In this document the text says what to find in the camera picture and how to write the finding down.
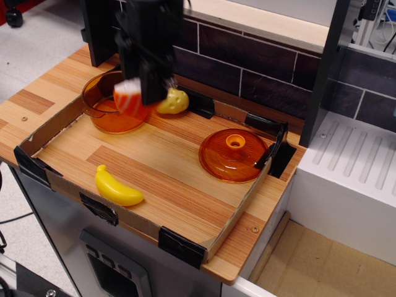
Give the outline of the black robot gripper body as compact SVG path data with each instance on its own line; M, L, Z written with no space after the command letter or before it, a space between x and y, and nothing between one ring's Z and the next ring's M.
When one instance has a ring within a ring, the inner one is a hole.
M150 72L173 76L173 45L182 31L183 1L126 1L116 13L120 31L116 43L124 77L144 80Z

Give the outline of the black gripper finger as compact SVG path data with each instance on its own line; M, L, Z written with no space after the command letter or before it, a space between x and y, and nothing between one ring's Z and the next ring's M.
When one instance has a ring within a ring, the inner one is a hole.
M171 68L143 63L139 70L143 105L154 105L168 95L169 81L173 77Z

